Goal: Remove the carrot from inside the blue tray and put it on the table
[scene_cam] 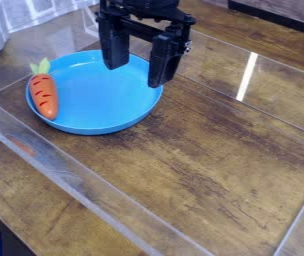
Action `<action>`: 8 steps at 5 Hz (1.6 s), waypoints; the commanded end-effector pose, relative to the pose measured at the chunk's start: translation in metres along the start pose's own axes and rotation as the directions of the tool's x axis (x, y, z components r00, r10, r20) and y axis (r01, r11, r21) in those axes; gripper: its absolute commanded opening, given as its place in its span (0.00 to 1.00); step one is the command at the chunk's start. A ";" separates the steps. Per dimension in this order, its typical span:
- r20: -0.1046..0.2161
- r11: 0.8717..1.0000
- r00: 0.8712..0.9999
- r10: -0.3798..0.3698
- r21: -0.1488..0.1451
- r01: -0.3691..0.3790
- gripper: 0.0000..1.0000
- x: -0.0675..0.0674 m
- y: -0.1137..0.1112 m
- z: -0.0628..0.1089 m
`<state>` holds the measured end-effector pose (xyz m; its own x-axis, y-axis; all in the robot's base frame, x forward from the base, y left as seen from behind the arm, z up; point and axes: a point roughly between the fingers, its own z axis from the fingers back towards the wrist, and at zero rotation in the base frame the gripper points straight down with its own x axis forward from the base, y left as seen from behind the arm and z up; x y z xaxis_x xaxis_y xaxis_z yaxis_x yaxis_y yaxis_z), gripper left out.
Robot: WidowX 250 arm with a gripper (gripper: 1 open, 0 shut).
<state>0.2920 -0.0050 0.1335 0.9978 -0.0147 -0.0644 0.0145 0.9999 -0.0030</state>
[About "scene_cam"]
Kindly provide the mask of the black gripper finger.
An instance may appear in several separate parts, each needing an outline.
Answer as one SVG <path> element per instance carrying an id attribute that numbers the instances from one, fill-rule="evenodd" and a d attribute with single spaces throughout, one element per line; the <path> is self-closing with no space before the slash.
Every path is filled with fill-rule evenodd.
<path id="1" fill-rule="evenodd" d="M 157 88 L 173 79 L 180 58 L 178 42 L 170 35 L 157 35 L 152 41 L 152 51 L 149 57 L 149 87 Z"/>
<path id="2" fill-rule="evenodd" d="M 100 21 L 98 29 L 104 63 L 113 70 L 129 61 L 129 34 L 108 20 Z"/>

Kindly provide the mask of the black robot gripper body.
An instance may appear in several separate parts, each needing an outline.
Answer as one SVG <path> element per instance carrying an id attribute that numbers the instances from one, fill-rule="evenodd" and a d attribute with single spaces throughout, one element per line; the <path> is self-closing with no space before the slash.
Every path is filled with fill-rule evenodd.
<path id="1" fill-rule="evenodd" d="M 96 12 L 96 21 L 100 26 L 101 20 L 121 26 L 129 36 L 134 36 L 146 42 L 160 34 L 170 35 L 178 42 L 178 53 L 189 49 L 189 30 L 196 20 L 190 14 L 178 9 L 180 0 L 100 0 L 100 9 Z M 156 23 L 168 21 L 164 30 L 133 21 L 150 19 Z"/>

